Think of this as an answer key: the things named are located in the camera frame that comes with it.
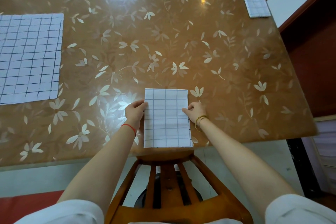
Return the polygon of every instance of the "chair backrest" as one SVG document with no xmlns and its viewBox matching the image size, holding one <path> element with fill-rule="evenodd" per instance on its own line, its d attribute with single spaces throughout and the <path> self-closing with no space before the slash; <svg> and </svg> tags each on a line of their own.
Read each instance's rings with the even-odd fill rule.
<svg viewBox="0 0 336 224">
<path fill-rule="evenodd" d="M 199 201 L 183 162 L 190 160 L 218 196 Z M 191 205 L 183 205 L 174 164 L 178 164 Z M 151 166 L 144 208 L 123 206 L 129 188 L 141 165 Z M 153 209 L 156 166 L 161 167 L 161 209 Z M 113 198 L 105 224 L 129 222 L 208 223 L 228 218 L 253 223 L 250 212 L 229 189 L 194 155 L 193 151 L 138 157 Z"/>
</svg>

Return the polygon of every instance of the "hand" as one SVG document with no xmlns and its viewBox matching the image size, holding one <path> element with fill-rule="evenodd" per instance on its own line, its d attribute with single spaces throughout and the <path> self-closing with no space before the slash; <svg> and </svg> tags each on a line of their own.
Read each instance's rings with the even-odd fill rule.
<svg viewBox="0 0 336 224">
<path fill-rule="evenodd" d="M 144 115 L 148 103 L 144 99 L 130 103 L 125 108 L 126 124 L 131 125 L 136 131 L 140 128 L 140 120 Z"/>
<path fill-rule="evenodd" d="M 205 111 L 205 107 L 201 104 L 201 102 L 192 102 L 188 105 L 188 109 L 182 108 L 182 111 L 188 115 L 190 120 L 195 123 L 195 120 L 202 115 L 207 115 Z"/>
</svg>

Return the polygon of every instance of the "forearm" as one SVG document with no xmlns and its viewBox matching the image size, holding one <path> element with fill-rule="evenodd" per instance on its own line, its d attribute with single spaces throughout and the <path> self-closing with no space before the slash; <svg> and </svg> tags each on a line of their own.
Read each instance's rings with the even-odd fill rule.
<svg viewBox="0 0 336 224">
<path fill-rule="evenodd" d="M 277 197 L 295 194 L 292 187 L 273 168 L 211 121 L 201 120 L 200 128 L 261 216 L 264 216 L 267 206 Z"/>
<path fill-rule="evenodd" d="M 122 126 L 111 140 L 74 177 L 59 202 L 71 199 L 96 203 L 107 212 L 134 141 L 134 131 Z"/>
</svg>

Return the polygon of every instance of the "large grid paper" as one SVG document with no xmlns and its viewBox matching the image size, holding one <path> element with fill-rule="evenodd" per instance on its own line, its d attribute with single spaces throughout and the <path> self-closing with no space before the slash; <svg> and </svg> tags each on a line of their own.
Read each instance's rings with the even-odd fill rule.
<svg viewBox="0 0 336 224">
<path fill-rule="evenodd" d="M 145 89 L 145 101 L 144 148 L 192 147 L 188 90 Z"/>
<path fill-rule="evenodd" d="M 266 0 L 244 0 L 250 18 L 270 17 Z"/>
<path fill-rule="evenodd" d="M 63 14 L 0 16 L 0 105 L 57 98 Z"/>
</svg>

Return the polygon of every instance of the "red string bracelet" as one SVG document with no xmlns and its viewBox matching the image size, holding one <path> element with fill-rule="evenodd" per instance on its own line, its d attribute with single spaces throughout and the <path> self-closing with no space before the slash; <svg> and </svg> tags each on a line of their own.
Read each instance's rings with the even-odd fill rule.
<svg viewBox="0 0 336 224">
<path fill-rule="evenodd" d="M 133 131 L 134 131 L 134 135 L 137 136 L 137 132 L 136 132 L 135 128 L 133 128 L 130 124 L 126 124 L 126 123 L 124 123 L 124 124 L 122 124 L 120 127 L 122 127 L 123 125 L 129 126 L 131 129 L 133 129 Z"/>
</svg>

